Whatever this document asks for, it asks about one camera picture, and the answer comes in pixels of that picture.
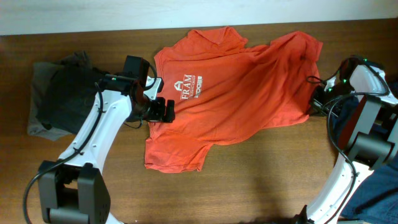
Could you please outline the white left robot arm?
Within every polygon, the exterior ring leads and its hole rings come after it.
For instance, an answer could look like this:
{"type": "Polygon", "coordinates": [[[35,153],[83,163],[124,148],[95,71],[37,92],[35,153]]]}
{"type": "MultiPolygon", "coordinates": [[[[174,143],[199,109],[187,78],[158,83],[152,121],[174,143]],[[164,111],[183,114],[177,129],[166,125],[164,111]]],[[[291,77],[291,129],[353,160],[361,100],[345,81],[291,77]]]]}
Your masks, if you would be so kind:
{"type": "Polygon", "coordinates": [[[95,84],[96,95],[83,126],[57,161],[43,161],[38,183],[45,223],[118,223],[103,167],[113,141],[125,122],[171,123],[174,101],[158,96],[163,79],[141,57],[128,55],[121,73],[107,74],[95,84]]]}

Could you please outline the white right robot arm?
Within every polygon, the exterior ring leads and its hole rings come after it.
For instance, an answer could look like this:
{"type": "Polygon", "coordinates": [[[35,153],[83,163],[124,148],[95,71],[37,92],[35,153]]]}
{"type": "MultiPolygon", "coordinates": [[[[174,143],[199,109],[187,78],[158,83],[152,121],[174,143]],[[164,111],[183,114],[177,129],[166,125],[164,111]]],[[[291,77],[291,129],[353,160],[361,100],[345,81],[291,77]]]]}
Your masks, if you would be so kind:
{"type": "Polygon", "coordinates": [[[352,55],[326,80],[309,76],[316,88],[312,115],[326,117],[326,130],[338,151],[334,168],[318,196],[293,223],[338,223],[358,187],[397,157],[397,97],[381,64],[352,55]]]}

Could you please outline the orange printed t-shirt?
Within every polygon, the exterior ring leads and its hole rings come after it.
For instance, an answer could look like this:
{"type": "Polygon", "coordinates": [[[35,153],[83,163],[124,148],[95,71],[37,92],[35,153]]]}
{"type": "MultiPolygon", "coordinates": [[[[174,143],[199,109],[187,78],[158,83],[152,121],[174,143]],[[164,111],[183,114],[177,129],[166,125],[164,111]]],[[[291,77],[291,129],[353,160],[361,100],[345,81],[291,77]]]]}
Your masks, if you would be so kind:
{"type": "Polygon", "coordinates": [[[199,171],[214,145],[236,144],[262,129],[306,122],[323,44],[304,32],[248,47],[234,28],[191,30],[155,55],[174,100],[175,120],[150,123],[144,165],[164,173],[199,171]]]}

